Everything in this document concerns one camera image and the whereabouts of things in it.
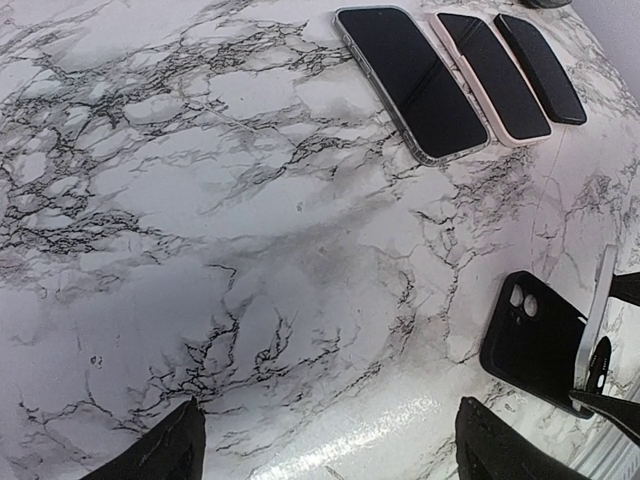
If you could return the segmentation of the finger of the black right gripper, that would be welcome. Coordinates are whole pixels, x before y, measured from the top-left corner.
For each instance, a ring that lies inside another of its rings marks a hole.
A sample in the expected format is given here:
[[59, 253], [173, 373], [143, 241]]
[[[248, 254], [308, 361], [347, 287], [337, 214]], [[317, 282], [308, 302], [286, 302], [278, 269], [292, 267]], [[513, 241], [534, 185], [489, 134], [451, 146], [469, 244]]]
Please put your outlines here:
[[639, 437], [640, 406], [638, 403], [580, 390], [571, 390], [569, 397], [586, 409], [606, 418], [628, 438]]
[[619, 300], [640, 300], [640, 273], [614, 275], [609, 296]]

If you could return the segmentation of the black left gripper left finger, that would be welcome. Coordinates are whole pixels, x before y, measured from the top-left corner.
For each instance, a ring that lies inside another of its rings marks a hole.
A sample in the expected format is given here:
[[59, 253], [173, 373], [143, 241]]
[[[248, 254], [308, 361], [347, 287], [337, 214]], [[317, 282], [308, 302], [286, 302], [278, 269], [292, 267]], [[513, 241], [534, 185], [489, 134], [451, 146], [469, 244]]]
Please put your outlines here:
[[89, 478], [201, 479], [205, 445], [205, 416], [192, 397]]

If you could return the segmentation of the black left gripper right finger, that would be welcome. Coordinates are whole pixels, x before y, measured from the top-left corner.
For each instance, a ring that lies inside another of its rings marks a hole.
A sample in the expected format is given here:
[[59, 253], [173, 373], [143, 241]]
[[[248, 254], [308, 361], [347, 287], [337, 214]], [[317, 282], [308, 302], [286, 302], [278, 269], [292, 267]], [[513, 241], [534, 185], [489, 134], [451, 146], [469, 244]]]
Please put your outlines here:
[[455, 419], [458, 477], [474, 479], [582, 479], [547, 455], [474, 397], [461, 399]]

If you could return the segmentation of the purple phone black screen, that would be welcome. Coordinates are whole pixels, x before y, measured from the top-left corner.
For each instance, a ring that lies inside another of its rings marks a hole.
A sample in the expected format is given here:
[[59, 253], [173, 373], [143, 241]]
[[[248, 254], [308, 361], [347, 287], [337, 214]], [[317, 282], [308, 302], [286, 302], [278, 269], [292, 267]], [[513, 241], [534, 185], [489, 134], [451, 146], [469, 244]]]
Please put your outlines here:
[[551, 136], [539, 101], [485, 21], [440, 12], [430, 16], [429, 24], [503, 145], [520, 147]]

